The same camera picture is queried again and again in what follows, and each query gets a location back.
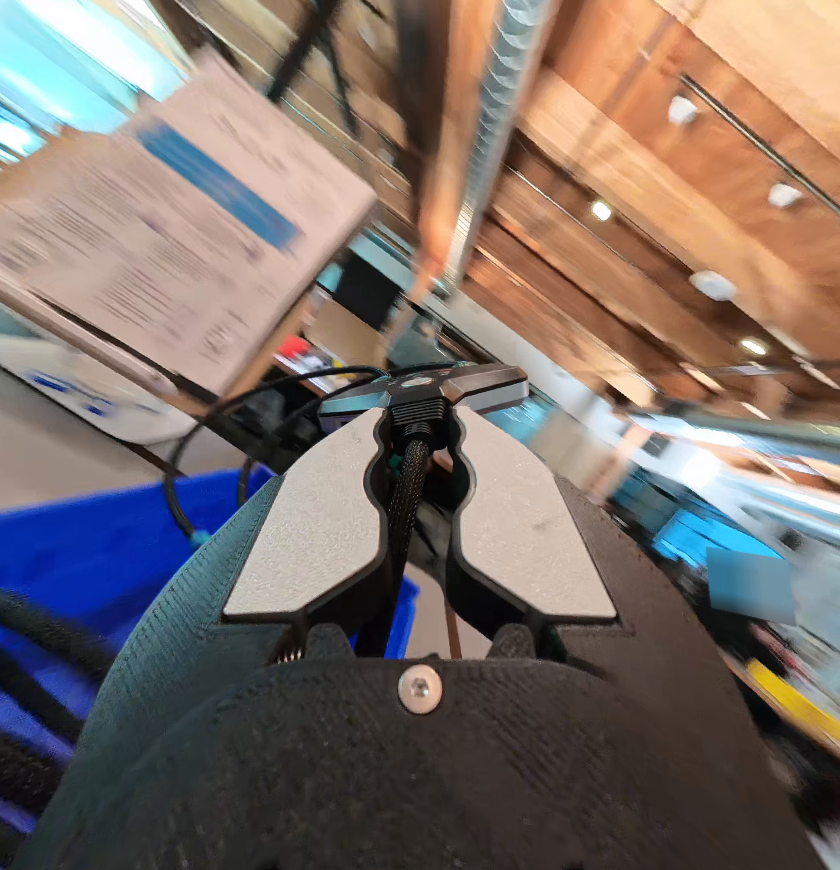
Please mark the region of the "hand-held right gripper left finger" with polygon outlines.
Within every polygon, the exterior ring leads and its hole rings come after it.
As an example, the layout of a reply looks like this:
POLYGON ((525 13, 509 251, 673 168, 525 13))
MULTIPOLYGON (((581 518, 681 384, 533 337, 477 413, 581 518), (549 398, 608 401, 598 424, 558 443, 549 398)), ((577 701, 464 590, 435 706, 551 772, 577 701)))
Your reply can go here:
POLYGON ((231 624, 334 624, 350 638, 393 589, 385 500, 388 412, 364 411, 283 477, 224 604, 231 624))

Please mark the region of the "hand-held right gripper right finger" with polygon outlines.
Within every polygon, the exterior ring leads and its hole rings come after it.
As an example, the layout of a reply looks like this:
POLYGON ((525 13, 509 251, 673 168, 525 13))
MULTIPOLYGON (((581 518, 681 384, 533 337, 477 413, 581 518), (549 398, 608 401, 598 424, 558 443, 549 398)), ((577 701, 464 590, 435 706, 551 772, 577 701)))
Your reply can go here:
POLYGON ((614 625, 617 609, 554 473, 466 406, 452 423, 447 600, 456 614, 488 639, 510 624, 535 639, 557 625, 614 625))

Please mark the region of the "black usb hub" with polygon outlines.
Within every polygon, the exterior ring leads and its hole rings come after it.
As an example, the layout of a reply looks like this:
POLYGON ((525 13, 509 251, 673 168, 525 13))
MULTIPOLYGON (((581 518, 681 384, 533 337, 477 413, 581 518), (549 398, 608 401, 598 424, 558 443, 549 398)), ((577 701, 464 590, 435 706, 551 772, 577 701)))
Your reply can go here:
POLYGON ((527 375, 517 366, 427 365, 379 377, 338 396, 329 394, 320 405, 318 419, 325 431, 333 431, 366 411, 382 409, 396 427, 437 426, 454 406, 482 414, 518 406, 528 396, 527 375))

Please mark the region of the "blue plastic bin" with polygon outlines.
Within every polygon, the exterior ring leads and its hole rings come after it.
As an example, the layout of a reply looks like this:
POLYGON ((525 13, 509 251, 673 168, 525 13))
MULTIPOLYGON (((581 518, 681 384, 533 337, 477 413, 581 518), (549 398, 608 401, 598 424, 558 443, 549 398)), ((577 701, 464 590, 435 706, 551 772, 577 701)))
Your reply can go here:
POLYGON ((0 514, 0 817, 6 868, 435 868, 428 783, 392 667, 342 630, 303 642, 219 610, 281 480, 185 478, 214 537, 191 553, 156 486, 0 514))

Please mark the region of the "blue banner instruction sheet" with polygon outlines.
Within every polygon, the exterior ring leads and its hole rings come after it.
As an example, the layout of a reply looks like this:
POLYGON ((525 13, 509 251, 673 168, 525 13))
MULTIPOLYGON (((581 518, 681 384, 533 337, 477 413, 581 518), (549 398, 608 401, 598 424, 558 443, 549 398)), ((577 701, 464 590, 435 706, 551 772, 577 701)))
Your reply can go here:
POLYGON ((134 136, 64 136, 0 174, 0 303, 222 395, 311 278, 134 136))

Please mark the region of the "white printed instruction sheet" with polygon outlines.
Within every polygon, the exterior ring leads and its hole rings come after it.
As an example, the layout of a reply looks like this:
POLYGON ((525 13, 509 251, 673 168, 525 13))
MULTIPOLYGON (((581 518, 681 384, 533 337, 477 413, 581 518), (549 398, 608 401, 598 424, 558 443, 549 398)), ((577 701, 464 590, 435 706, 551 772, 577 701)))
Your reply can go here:
POLYGON ((133 136, 259 239, 289 284, 311 282, 378 204, 368 182, 215 53, 133 136))

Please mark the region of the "ribbed metal duct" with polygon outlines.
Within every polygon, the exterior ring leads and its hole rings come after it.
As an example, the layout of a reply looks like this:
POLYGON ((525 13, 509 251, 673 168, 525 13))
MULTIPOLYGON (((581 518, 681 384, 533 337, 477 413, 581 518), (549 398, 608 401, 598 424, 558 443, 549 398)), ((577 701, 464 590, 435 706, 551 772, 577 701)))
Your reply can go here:
POLYGON ((549 23, 556 17, 555 8, 551 1, 499 3, 478 84, 476 126, 442 277, 449 289, 458 288, 465 273, 520 103, 543 54, 549 23))

